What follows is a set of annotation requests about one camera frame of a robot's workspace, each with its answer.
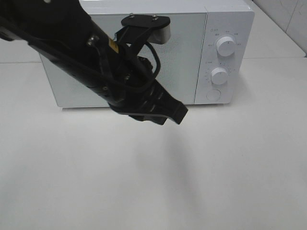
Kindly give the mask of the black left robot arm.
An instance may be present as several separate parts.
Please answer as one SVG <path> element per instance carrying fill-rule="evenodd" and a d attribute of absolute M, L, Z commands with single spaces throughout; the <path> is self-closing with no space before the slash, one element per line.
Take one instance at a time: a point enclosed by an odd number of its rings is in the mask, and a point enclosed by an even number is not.
<path fill-rule="evenodd" d="M 170 38 L 170 18 L 132 14 L 111 39 L 77 0 L 3 0 L 0 37 L 24 40 L 58 68 L 138 121 L 180 124 L 187 107 L 157 81 L 153 44 Z"/>

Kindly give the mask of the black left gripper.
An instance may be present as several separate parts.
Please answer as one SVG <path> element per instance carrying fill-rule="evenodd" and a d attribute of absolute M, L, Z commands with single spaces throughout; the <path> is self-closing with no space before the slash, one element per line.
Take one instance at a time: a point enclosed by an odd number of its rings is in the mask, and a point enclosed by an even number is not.
<path fill-rule="evenodd" d="M 179 125 L 188 109 L 156 80 L 161 62 L 147 41 L 152 31 L 169 26 L 170 18 L 133 14 L 122 19 L 121 25 L 140 28 L 121 29 L 117 41 L 110 39 L 105 47 L 109 105 L 137 121 L 163 125 L 170 119 Z"/>

